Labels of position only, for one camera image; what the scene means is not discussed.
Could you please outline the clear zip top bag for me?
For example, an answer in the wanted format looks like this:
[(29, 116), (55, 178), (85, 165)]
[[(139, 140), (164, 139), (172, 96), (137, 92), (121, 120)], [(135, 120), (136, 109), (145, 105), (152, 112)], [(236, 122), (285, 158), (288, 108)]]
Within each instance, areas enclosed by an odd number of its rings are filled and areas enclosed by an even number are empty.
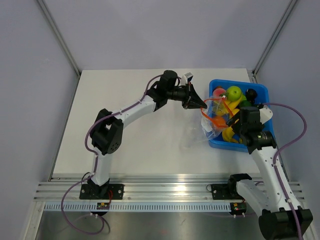
[(207, 108), (197, 109), (184, 125), (181, 140), (184, 148), (207, 143), (228, 128), (227, 121), (233, 114), (227, 107), (226, 97), (211, 96), (204, 102)]

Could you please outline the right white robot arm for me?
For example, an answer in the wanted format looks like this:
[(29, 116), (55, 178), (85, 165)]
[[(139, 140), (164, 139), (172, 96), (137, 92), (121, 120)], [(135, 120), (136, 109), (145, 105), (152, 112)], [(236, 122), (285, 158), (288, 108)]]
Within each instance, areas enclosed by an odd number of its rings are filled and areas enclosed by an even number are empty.
[(272, 116), (265, 103), (259, 107), (242, 107), (227, 122), (257, 165), (265, 192), (259, 190), (246, 173), (231, 175), (226, 190), (230, 197), (241, 196), (251, 206), (266, 240), (301, 240), (313, 221), (313, 215), (310, 209), (302, 207), (293, 193), (278, 158), (281, 150), (273, 134), (264, 130), (264, 124)]

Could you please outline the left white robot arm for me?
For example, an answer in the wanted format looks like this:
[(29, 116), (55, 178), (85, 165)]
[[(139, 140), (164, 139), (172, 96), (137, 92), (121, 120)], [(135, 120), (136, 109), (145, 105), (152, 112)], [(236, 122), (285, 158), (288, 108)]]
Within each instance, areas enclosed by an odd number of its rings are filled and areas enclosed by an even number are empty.
[(151, 114), (167, 104), (169, 100), (181, 102), (184, 109), (206, 109), (207, 105), (196, 93), (189, 72), (179, 77), (173, 70), (165, 70), (153, 77), (142, 97), (129, 106), (116, 111), (102, 109), (88, 130), (86, 139), (91, 139), (95, 160), (92, 174), (87, 180), (90, 193), (96, 199), (111, 197), (109, 189), (110, 167), (113, 153), (122, 143), (124, 129), (139, 118)]

